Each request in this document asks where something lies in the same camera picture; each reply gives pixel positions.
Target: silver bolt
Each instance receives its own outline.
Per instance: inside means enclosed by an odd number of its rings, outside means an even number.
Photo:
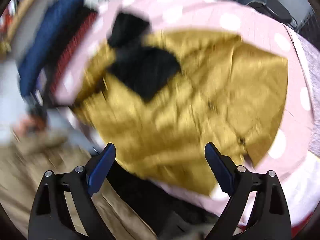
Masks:
[[[271,177],[275,177],[276,176],[276,173],[274,171],[269,171],[268,174],[271,176]]]
[[[238,166],[237,170],[240,172],[245,172],[247,169],[244,166]]]
[[[50,177],[52,175],[52,171],[46,171],[44,175],[46,177]]]
[[[84,170],[83,166],[78,166],[78,167],[76,167],[76,169],[75,169],[75,171],[76,171],[77,173],[80,173],[80,172],[82,172],[83,170]]]

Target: polka dot tablecloth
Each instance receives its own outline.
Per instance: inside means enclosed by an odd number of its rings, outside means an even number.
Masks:
[[[71,59],[57,88],[55,96],[58,103],[71,104],[75,99],[81,88],[86,62],[94,56],[99,43],[110,34],[117,11],[121,8],[148,18],[153,31],[177,28],[229,30],[241,34],[248,43],[288,58],[287,99],[280,129],[268,154],[257,167],[244,164],[258,173],[274,170],[282,183],[288,180],[307,156],[313,127],[309,93],[287,29],[253,8],[227,0],[112,0],[102,4],[99,17]],[[228,197],[219,187],[212,192],[211,199],[168,185],[162,184],[162,187],[218,215],[228,202]],[[244,224],[249,218],[253,201],[254,194],[250,195],[241,219]]]

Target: yellow object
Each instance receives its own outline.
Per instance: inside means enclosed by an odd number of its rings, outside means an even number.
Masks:
[[[246,44],[236,34],[160,32],[144,43],[173,53],[181,73],[145,103],[105,67],[115,53],[104,44],[85,73],[75,113],[116,146],[116,160],[141,178],[209,195],[216,180],[204,157],[213,142],[236,164],[257,164],[279,128],[288,60]],[[93,93],[104,76],[106,89]]]

